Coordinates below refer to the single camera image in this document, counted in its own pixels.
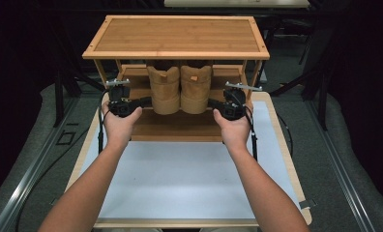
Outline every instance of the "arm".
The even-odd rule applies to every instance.
[[[103,114],[108,110],[103,105]],[[104,120],[107,144],[88,169],[63,194],[44,219],[40,231],[90,231],[98,218],[110,182],[131,139],[139,107],[126,118],[108,113]]]
[[[250,127],[246,118],[228,121],[214,110],[223,142],[239,173],[255,218],[263,231],[309,231],[288,195],[271,179],[247,149]]]

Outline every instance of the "hand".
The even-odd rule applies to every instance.
[[[131,140],[133,125],[140,117],[142,108],[138,107],[131,115],[126,118],[120,118],[109,111],[108,101],[102,105],[104,116],[104,127],[106,130],[107,144],[106,146],[117,146],[125,148]]]
[[[221,116],[217,110],[213,110],[216,122],[221,127],[222,140],[230,151],[230,149],[247,149],[247,139],[249,138],[250,125],[246,117],[241,119],[228,121]]]

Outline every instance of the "gray carpet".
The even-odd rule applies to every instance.
[[[265,69],[268,83],[264,84],[263,88],[266,92],[279,88],[280,83],[287,82],[301,73],[302,66],[298,65],[298,61],[303,48],[303,40],[299,39],[285,38],[274,41],[273,46],[269,48],[271,60],[267,62]],[[62,155],[69,147],[67,143],[70,140],[77,140],[92,121],[100,93],[84,83],[81,83],[81,87],[83,95],[76,100],[74,110],[61,129],[61,135],[57,136],[55,144],[48,152],[45,167]],[[329,151],[320,135],[319,126],[313,122],[314,116],[309,112],[307,103],[300,97],[302,88],[298,86],[280,97],[273,98],[273,103],[292,134],[292,141],[289,141],[286,128],[282,128],[287,144],[293,143],[293,161],[305,196],[307,199],[314,199],[318,204],[311,209],[311,231],[360,231],[331,165]],[[37,124],[7,181],[0,188],[0,215],[30,163],[43,148],[51,133],[55,117],[53,86],[43,90],[42,95],[44,104]],[[73,101],[66,95],[66,102]],[[383,197],[376,191],[367,173],[352,153],[340,107],[333,98],[328,99],[327,126],[349,177],[367,209],[373,227],[376,231],[383,231]],[[50,209],[50,203],[62,194],[83,140],[84,136],[50,169],[32,191],[21,214],[20,231],[36,231]],[[15,221],[10,231],[15,231]]]

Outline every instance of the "tan boot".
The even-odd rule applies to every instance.
[[[190,114],[203,113],[207,108],[212,80],[212,67],[193,68],[182,66],[181,99],[182,110]]]
[[[155,66],[147,66],[153,109],[158,114],[172,114],[180,108],[179,68],[168,68],[165,62],[162,63],[165,67],[160,67],[159,64],[156,62]]]

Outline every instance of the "boot pull tab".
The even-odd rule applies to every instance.
[[[160,77],[161,77],[161,82],[162,83],[167,83],[167,75],[166,74],[160,74]]]

